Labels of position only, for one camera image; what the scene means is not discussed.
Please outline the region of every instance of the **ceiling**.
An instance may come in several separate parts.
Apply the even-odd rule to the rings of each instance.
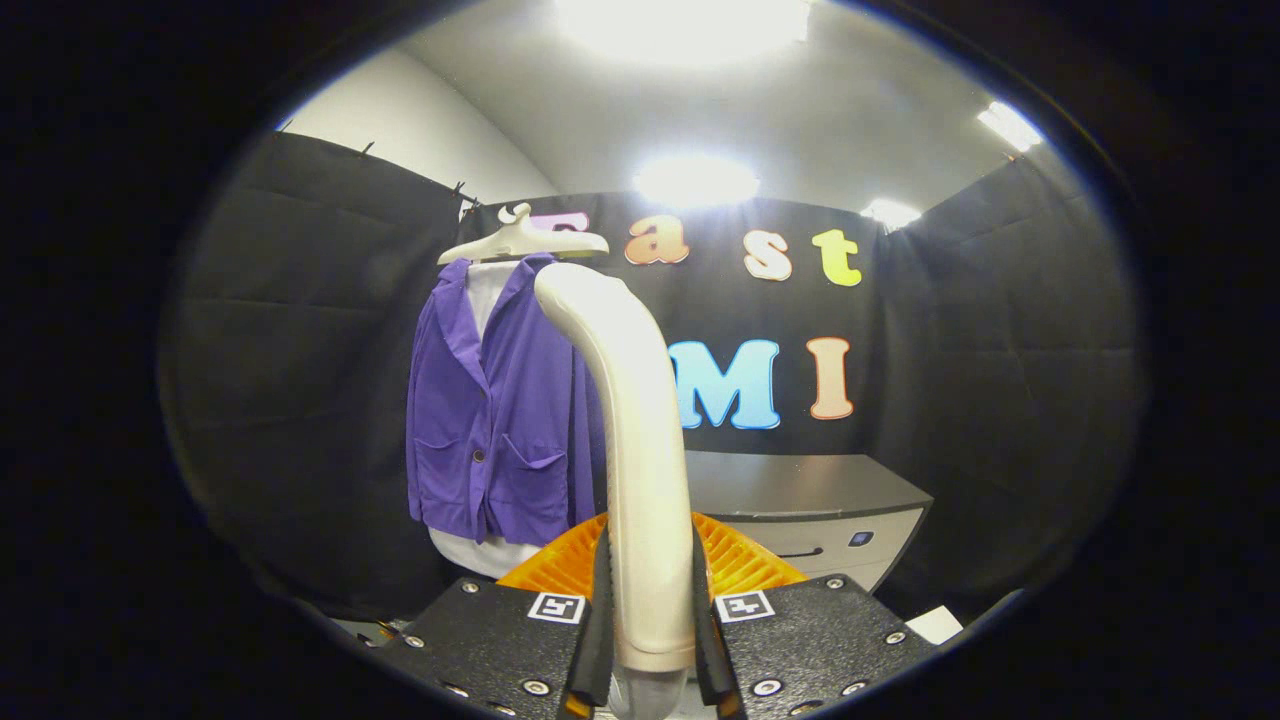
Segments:
[[[809,38],[717,68],[609,59],[568,37],[554,0],[485,0],[406,38],[562,193],[632,188],[649,159],[733,158],[759,195],[920,210],[1014,152],[993,100],[936,50],[864,13],[813,6]]]

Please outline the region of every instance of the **purple shirt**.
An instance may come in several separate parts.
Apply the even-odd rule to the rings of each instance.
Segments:
[[[467,300],[471,261],[440,270],[410,364],[406,455],[415,520],[477,543],[492,534],[547,544],[595,515],[599,400],[582,356],[534,297],[534,275],[554,261],[539,252],[516,265],[483,342]]]

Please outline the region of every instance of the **letter m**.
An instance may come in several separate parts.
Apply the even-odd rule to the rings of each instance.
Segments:
[[[698,398],[707,419],[718,428],[736,397],[737,411],[730,419],[735,428],[767,430],[778,427],[781,418],[773,411],[773,357],[778,354],[778,343],[769,340],[744,342],[723,373],[701,342],[677,342],[667,351],[676,364],[681,425],[696,428],[703,424],[694,405]]]

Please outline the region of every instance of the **white wall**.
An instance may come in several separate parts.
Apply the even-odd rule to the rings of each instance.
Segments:
[[[328,140],[453,187],[485,204],[558,195],[484,115],[425,64],[387,50],[292,115],[284,132]]]

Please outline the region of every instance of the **white paper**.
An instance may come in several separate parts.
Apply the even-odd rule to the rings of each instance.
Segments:
[[[960,621],[955,619],[955,615],[951,615],[951,611],[943,605],[914,620],[908,620],[906,626],[933,644],[942,644],[964,629],[960,626]]]

